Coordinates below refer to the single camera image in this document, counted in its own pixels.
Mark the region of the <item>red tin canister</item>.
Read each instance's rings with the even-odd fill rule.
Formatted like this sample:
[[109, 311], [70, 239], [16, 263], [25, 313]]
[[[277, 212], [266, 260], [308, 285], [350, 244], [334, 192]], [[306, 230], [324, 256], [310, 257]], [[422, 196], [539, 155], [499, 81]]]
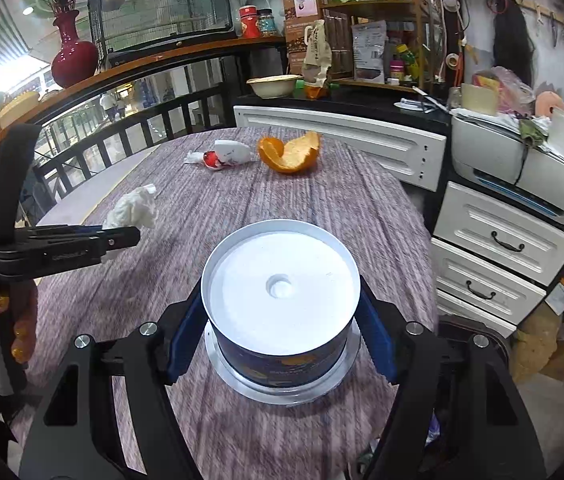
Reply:
[[255, 6], [241, 6], [239, 8], [239, 24], [242, 27], [243, 38], [256, 39], [261, 36], [258, 21], [258, 10]]

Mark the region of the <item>blue round tin can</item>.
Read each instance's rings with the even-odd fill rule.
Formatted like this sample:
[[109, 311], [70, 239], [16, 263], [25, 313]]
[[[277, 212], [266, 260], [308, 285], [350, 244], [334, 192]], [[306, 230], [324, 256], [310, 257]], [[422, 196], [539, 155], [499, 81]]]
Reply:
[[249, 400], [313, 402], [357, 359], [360, 294], [357, 263], [330, 232], [291, 219], [243, 226], [212, 250], [201, 273], [210, 363]]

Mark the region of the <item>white middle drawer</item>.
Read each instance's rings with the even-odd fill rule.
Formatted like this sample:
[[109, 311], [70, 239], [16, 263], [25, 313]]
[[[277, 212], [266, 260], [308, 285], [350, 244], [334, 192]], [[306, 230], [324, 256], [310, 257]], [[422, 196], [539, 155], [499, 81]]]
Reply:
[[513, 325], [520, 324], [546, 291], [438, 238], [431, 240], [437, 287]]

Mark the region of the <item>white tissue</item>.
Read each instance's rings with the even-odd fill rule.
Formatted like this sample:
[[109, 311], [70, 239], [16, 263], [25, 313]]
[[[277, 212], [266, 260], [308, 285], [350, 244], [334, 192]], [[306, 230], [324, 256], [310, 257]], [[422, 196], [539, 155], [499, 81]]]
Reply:
[[108, 230], [134, 226], [137, 229], [152, 229], [157, 219], [156, 193], [157, 188], [151, 183], [122, 195], [108, 212], [103, 228]]

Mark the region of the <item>wooden shelf rack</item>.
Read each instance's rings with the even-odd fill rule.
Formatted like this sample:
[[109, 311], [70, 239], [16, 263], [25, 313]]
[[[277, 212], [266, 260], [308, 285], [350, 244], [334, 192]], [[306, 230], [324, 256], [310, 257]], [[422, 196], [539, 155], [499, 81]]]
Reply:
[[436, 0], [327, 0], [321, 13], [340, 84], [414, 92], [444, 81]]

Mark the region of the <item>orange peel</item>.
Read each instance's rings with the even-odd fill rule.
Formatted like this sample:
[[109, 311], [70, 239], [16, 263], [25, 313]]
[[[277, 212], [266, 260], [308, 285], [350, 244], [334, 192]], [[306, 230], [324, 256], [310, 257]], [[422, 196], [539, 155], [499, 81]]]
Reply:
[[258, 142], [260, 159], [278, 174], [299, 174], [312, 168], [318, 160], [320, 148], [320, 135], [315, 131], [307, 131], [288, 142], [278, 138], [262, 138]]

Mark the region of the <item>white printer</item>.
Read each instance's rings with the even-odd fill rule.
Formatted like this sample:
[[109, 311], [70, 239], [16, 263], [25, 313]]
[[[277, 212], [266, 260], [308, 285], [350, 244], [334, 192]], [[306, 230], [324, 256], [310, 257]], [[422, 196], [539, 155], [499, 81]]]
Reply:
[[518, 121], [465, 108], [451, 112], [451, 160], [462, 178], [564, 226], [564, 157], [532, 148]]

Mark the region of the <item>glass terrarium cage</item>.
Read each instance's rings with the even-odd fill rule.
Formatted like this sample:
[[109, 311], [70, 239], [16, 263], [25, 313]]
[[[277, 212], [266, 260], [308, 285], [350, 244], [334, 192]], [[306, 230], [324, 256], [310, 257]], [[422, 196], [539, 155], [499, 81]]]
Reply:
[[229, 0], [88, 0], [99, 57], [231, 32]]

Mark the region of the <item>white left cabinet drawer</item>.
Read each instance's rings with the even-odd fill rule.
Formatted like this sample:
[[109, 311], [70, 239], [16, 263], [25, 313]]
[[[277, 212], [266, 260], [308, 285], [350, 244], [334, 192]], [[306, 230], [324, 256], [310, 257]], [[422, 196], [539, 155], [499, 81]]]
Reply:
[[239, 127], [282, 127], [314, 131], [367, 153], [398, 180], [435, 192], [446, 138], [422, 128], [371, 118], [277, 106], [236, 105]]

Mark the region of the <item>white snack wrapper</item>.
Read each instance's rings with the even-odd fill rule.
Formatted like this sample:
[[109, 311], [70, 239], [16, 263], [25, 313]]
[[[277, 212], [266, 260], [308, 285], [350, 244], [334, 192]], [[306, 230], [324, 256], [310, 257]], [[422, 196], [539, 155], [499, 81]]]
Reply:
[[184, 162], [189, 165], [201, 165], [216, 171], [242, 166], [255, 160], [256, 155], [247, 144], [234, 140], [216, 140], [209, 151], [204, 153], [188, 152]]

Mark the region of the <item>purple striped tablecloth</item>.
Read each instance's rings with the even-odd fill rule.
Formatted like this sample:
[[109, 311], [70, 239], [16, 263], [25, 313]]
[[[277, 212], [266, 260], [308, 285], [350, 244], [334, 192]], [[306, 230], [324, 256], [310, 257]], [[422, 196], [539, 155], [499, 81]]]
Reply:
[[363, 298], [431, 334], [431, 237], [398, 180], [323, 140], [299, 174], [186, 164], [160, 145], [122, 184], [154, 226], [109, 261], [43, 278], [22, 413], [24, 479], [332, 479], [379, 436], [393, 365]]

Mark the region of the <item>red vase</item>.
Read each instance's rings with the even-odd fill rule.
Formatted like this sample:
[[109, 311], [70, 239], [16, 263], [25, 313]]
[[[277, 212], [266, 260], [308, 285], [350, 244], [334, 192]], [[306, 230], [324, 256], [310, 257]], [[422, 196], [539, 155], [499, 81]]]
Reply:
[[50, 71], [59, 87], [67, 89], [95, 74], [98, 52], [91, 41], [81, 40], [76, 32], [77, 10], [56, 15], [53, 24], [58, 28], [61, 47], [53, 58]]

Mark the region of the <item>white upper drawer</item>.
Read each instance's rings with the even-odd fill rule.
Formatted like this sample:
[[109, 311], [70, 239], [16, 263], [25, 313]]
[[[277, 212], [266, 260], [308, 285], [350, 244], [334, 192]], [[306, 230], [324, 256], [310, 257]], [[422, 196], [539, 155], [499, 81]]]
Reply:
[[450, 182], [434, 235], [549, 285], [564, 266], [564, 232], [472, 188]]

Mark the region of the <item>white lower drawer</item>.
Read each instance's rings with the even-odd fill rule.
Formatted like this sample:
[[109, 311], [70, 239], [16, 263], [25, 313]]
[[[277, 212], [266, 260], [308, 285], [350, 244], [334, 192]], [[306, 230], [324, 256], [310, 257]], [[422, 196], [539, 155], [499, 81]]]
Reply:
[[504, 338], [510, 337], [516, 330], [516, 326], [508, 321], [501, 320], [501, 318], [497, 318], [495, 315], [474, 307], [472, 304], [442, 290], [437, 290], [437, 307], [440, 314], [457, 315], [461, 318], [483, 323]]

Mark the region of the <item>cream bowl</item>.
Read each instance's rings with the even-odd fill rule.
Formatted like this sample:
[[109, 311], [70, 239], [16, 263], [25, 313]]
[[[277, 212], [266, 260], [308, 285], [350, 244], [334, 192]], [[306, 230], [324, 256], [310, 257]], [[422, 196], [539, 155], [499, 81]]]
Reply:
[[297, 81], [301, 81], [298, 75], [276, 75], [247, 80], [247, 84], [260, 99], [277, 99], [291, 96], [295, 91]]

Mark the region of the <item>brown trash bin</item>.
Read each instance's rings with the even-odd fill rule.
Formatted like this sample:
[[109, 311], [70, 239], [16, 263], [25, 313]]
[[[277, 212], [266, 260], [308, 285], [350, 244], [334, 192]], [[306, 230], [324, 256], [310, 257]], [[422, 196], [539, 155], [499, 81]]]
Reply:
[[509, 373], [509, 341], [483, 322], [443, 314], [439, 316], [435, 335], [442, 348], [440, 375], [464, 376], [476, 370], [478, 364]]

